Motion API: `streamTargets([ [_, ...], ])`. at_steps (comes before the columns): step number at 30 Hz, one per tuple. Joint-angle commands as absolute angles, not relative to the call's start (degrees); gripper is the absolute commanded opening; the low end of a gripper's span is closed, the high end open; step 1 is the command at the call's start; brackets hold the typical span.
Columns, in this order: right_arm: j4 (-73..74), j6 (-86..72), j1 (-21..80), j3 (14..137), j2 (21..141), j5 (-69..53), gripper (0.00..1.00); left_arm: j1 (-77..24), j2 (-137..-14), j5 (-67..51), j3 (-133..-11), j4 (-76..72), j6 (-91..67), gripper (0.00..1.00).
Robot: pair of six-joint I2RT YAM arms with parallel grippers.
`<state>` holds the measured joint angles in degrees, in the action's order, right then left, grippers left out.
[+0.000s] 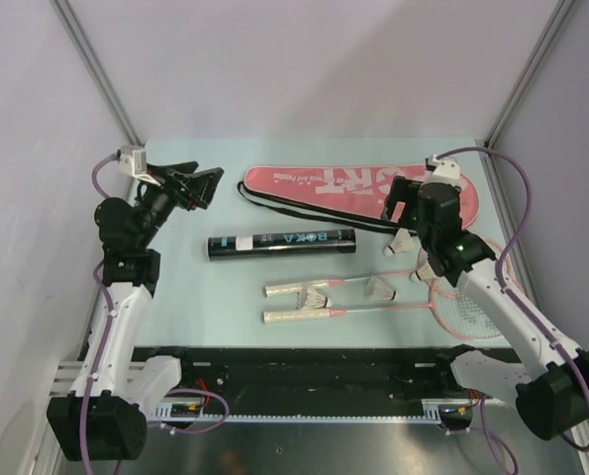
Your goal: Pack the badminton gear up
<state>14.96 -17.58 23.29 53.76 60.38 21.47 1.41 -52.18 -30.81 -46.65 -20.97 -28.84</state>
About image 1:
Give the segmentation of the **white shuttlecock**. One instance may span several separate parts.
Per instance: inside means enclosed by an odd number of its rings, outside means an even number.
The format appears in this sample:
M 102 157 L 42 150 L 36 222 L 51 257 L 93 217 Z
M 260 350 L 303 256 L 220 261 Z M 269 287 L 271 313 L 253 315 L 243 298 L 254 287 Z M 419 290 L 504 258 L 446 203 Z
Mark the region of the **white shuttlecock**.
M 412 282 L 426 282 L 427 284 L 437 281 L 439 277 L 435 274 L 431 265 L 424 261 L 414 272 L 410 274 Z
M 406 229 L 399 229 L 393 239 L 384 247 L 383 253 L 391 256 L 400 252 L 411 252 L 414 249 L 413 237 Z
M 375 302 L 391 302 L 397 298 L 397 291 L 377 276 L 372 276 L 365 286 L 365 298 Z
M 327 309 L 332 304 L 332 300 L 321 294 L 315 287 L 303 287 L 298 293 L 298 310 Z

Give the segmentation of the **black shuttlecock tube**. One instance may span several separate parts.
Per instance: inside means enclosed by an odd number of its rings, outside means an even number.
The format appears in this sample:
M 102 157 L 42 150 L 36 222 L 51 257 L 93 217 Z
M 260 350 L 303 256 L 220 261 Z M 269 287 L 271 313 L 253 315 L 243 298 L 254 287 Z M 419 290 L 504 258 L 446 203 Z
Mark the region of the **black shuttlecock tube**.
M 210 260 L 356 252 L 353 229 L 209 237 Z

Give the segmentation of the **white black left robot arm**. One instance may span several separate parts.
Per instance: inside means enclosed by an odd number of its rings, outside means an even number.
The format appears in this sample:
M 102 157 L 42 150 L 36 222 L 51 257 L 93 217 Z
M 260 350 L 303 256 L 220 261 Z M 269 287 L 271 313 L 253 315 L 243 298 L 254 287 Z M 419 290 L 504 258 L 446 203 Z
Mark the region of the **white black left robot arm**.
M 78 375 L 64 396 L 49 400 L 49 426 L 65 458 L 135 460 L 143 452 L 155 409 L 171 392 L 182 396 L 196 372 L 172 356 L 154 356 L 129 375 L 135 339 L 159 278 L 161 255 L 150 244 L 176 210 L 207 209 L 224 175 L 195 161 L 149 165 L 134 204 L 104 197 L 94 222 L 103 258 L 93 276 L 104 298 Z

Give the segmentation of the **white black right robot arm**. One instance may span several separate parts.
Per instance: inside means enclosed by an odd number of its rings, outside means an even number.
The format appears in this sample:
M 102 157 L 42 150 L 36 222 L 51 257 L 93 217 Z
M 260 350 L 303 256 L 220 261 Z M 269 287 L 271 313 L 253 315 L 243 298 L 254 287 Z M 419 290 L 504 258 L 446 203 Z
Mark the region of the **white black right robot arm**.
M 459 187 L 430 179 L 393 179 L 382 218 L 404 209 L 400 228 L 417 234 L 428 264 L 475 303 L 516 352 L 505 363 L 467 348 L 436 369 L 434 384 L 446 397 L 467 387 L 516 409 L 538 438 L 551 440 L 589 426 L 589 350 L 558 330 L 506 275 L 505 254 L 464 229 Z M 589 451 L 589 442 L 582 445 Z

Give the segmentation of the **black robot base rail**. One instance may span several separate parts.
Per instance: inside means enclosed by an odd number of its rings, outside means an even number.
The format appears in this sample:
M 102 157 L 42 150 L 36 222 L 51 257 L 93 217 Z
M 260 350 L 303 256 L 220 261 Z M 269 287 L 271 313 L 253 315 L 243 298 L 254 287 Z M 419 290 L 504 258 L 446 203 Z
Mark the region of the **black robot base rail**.
M 468 403 L 444 347 L 196 348 L 139 346 L 132 359 L 172 356 L 180 387 L 222 396 L 240 418 L 321 420 L 420 416 L 427 400 Z

